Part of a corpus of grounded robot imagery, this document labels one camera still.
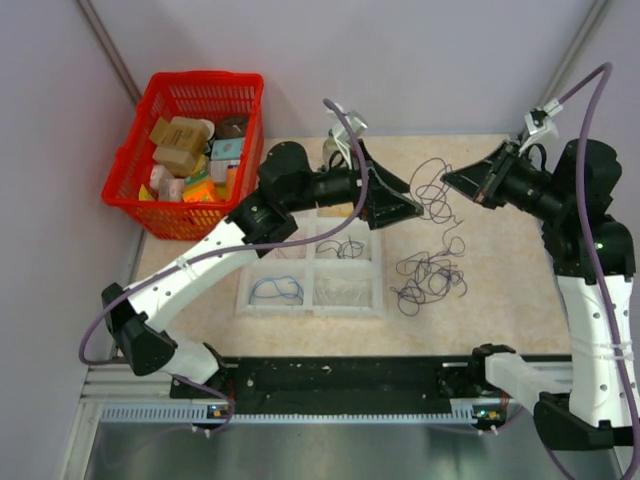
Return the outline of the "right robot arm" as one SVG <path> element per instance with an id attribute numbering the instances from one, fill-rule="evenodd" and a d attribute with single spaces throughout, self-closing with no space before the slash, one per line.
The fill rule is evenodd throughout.
<path id="1" fill-rule="evenodd" d="M 633 445 L 628 401 L 617 363 L 633 367 L 629 300 L 636 272 L 629 230 L 608 214 L 622 168 L 616 151 L 568 142 L 553 172 L 535 168 L 514 142 L 485 159 L 442 175 L 442 182 L 487 209 L 507 204 L 542 223 L 542 240 L 566 309 L 572 383 L 564 387 L 506 345 L 474 348 L 469 388 L 500 389 L 533 416 L 542 443 L 556 451 Z"/>

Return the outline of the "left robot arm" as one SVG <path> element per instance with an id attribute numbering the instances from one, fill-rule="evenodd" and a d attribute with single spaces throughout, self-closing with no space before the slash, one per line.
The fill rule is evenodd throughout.
<path id="1" fill-rule="evenodd" d="M 351 167 L 313 170 L 304 147 L 276 144 L 258 170 L 258 185 L 203 239 L 163 269 L 127 287 L 102 292 L 107 330 L 125 363 L 139 376 L 164 372 L 187 379 L 205 396 L 226 387 L 217 352 L 205 343 L 170 333 L 173 318 L 234 271 L 275 249 L 306 246 L 323 236 L 293 239 L 295 213 L 350 203 L 356 219 L 372 230 L 414 219 L 423 207 L 409 196 L 408 183 L 379 165 L 362 142 Z"/>

